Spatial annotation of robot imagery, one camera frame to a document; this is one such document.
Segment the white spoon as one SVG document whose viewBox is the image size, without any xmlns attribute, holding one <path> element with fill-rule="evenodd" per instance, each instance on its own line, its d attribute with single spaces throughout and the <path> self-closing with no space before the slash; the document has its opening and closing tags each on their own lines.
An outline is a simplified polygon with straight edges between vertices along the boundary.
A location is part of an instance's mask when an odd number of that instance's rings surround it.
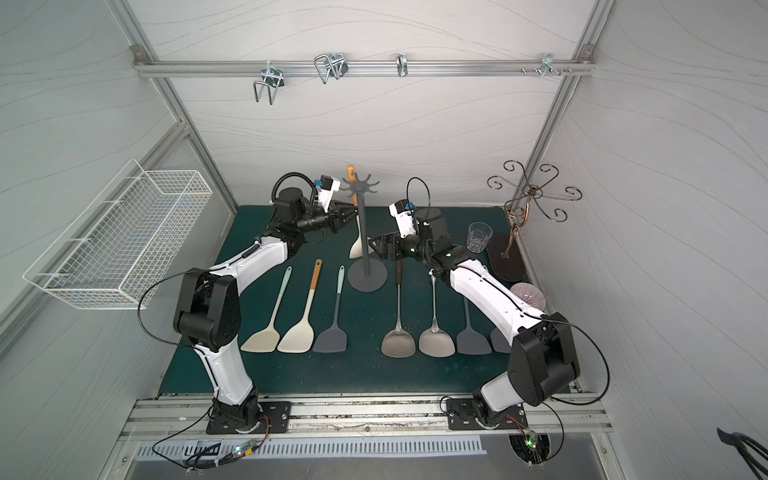
<svg viewBox="0 0 768 480">
<path fill-rule="evenodd" d="M 347 166 L 347 180 L 349 183 L 354 183 L 357 181 L 356 169 L 353 165 Z M 360 258 L 363 255 L 363 241 L 361 236 L 361 224 L 360 224 L 359 217 L 356 218 L 356 224 L 357 224 L 358 236 L 357 236 L 357 239 L 353 242 L 352 246 L 350 247 L 350 252 L 349 252 L 350 259 Z"/>
<path fill-rule="evenodd" d="M 300 320 L 293 325 L 283 336 L 277 346 L 280 353 L 301 354 L 310 350 L 314 341 L 314 330 L 310 324 L 310 312 L 316 294 L 317 284 L 321 274 L 323 261 L 317 259 L 314 269 L 303 314 Z"/>
</svg>

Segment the steel turner wood handle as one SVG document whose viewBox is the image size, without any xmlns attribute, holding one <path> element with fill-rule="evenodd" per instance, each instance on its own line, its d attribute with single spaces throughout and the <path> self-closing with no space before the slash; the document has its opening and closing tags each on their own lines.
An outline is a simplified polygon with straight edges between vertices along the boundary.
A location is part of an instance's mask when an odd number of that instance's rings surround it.
<svg viewBox="0 0 768 480">
<path fill-rule="evenodd" d="M 383 338 L 381 343 L 381 352 L 390 358 L 403 359 L 415 354 L 416 344 L 413 336 L 402 327 L 401 308 L 402 308 L 402 283 L 403 283 L 403 265 L 401 260 L 396 261 L 396 286 L 397 286 L 397 308 L 396 324 Z"/>
</svg>

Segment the grey spatula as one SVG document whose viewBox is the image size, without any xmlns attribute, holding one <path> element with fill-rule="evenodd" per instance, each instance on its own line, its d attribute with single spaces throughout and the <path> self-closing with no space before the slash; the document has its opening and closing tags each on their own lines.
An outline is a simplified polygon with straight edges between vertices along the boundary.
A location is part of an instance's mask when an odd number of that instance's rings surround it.
<svg viewBox="0 0 768 480">
<path fill-rule="evenodd" d="M 344 352 L 347 348 L 347 334 L 339 326 L 340 304 L 345 273 L 345 266 L 341 265 L 337 275 L 333 320 L 331 326 L 322 331 L 315 340 L 315 343 L 312 347 L 312 351 L 315 353 L 335 354 Z"/>
</svg>

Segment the grey spatula mint handle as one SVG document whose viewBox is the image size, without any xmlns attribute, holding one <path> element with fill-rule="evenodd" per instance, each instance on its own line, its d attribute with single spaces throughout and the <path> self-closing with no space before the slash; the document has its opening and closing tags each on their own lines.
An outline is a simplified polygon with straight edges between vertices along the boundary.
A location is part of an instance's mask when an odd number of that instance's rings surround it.
<svg viewBox="0 0 768 480">
<path fill-rule="evenodd" d="M 469 301 L 463 298 L 463 308 L 465 315 L 465 327 L 456 337 L 457 352 L 463 355 L 481 356 L 492 352 L 489 340 L 476 331 L 471 323 Z"/>
<path fill-rule="evenodd" d="M 509 354 L 511 352 L 511 346 L 500 329 L 494 328 L 492 330 L 490 341 L 495 352 L 502 354 Z"/>
</svg>

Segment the cream spatula mint handle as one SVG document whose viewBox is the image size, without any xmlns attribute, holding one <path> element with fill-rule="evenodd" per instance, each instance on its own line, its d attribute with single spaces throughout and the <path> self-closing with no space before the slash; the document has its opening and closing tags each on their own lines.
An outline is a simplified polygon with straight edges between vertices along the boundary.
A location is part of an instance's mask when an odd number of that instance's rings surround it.
<svg viewBox="0 0 768 480">
<path fill-rule="evenodd" d="M 280 333 L 274 324 L 282 303 L 283 296 L 289 284 L 293 267 L 288 266 L 283 274 L 281 286 L 276 298 L 270 320 L 265 328 L 252 334 L 240 347 L 245 353 L 270 353 L 273 352 L 280 340 Z"/>
</svg>

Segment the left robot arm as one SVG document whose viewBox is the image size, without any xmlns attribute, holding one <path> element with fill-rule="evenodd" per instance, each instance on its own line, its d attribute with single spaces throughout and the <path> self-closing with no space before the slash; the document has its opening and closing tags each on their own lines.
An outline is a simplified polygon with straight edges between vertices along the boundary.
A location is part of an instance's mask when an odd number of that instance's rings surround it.
<svg viewBox="0 0 768 480">
<path fill-rule="evenodd" d="M 299 172 L 282 175 L 271 191 L 274 213 L 267 230 L 234 257 L 207 269 L 182 272 L 173 319 L 181 344 L 195 351 L 213 387 L 211 419 L 227 430 L 252 431 L 259 423 L 258 390 L 246 372 L 238 346 L 242 323 L 240 295 L 307 243 L 305 235 L 336 233 L 357 215 L 348 202 L 333 199 L 341 181 L 317 180 Z"/>
</svg>

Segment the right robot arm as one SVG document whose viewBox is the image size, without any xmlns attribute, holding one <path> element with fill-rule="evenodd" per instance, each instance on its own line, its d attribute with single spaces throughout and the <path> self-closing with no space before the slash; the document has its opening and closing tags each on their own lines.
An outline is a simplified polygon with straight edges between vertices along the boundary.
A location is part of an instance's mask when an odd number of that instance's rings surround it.
<svg viewBox="0 0 768 480">
<path fill-rule="evenodd" d="M 532 307 L 504 286 L 467 247 L 452 241 L 441 210 L 416 208 L 409 198 L 392 205 L 396 232 L 369 241 L 381 259 L 412 258 L 477 307 L 510 346 L 507 370 L 473 394 L 479 422 L 496 424 L 508 408 L 538 406 L 580 376 L 573 332 L 582 328 L 558 312 Z"/>
</svg>

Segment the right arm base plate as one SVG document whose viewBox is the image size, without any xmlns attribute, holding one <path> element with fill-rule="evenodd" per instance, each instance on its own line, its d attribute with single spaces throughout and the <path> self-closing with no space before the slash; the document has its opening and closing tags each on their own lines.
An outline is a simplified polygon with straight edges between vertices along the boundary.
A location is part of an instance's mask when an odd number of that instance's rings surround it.
<svg viewBox="0 0 768 480">
<path fill-rule="evenodd" d="M 481 407 L 476 398 L 454 398 L 443 396 L 439 408 L 446 416 L 448 428 L 452 431 L 469 430 L 526 430 L 528 422 L 523 405 L 495 412 Z"/>
</svg>

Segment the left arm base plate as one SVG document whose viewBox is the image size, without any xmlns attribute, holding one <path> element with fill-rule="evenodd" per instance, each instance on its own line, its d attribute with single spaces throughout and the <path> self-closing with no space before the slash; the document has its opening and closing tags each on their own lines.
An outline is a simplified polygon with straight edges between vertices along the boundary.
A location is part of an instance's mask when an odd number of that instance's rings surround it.
<svg viewBox="0 0 768 480">
<path fill-rule="evenodd" d="M 208 435 L 285 433 L 293 404 L 289 401 L 216 403 L 206 426 Z"/>
</svg>

